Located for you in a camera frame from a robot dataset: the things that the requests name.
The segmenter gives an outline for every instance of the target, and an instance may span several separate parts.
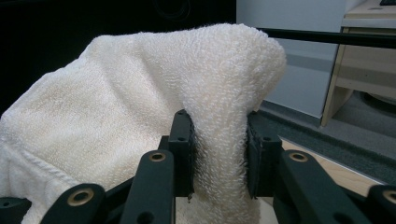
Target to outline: terry cloth towel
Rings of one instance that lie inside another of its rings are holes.
[[[38,223],[77,184],[111,189],[185,108],[198,152],[195,194],[177,200],[177,223],[258,223],[246,186],[247,114],[285,62],[274,39],[242,24],[99,36],[3,114],[0,197],[30,200],[23,223]]]

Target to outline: white wall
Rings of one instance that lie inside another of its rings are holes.
[[[361,0],[237,0],[236,20],[252,27],[338,33],[355,2]],[[337,46],[278,41],[287,53],[287,72],[266,100],[321,118]]]

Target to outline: gray floor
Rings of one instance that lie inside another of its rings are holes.
[[[279,136],[384,183],[396,185],[396,106],[355,91],[325,127],[320,120],[263,102]]]

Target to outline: towel fold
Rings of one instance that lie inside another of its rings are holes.
[[[285,63],[274,39],[245,25],[99,36],[3,114],[0,197],[30,200],[23,223],[38,223],[77,184],[111,189],[134,176],[185,108],[197,141],[195,194],[177,199],[177,223],[258,223],[246,186],[247,114]]]

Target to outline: dark background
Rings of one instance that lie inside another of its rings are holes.
[[[99,35],[235,23],[236,0],[0,0],[0,114]]]

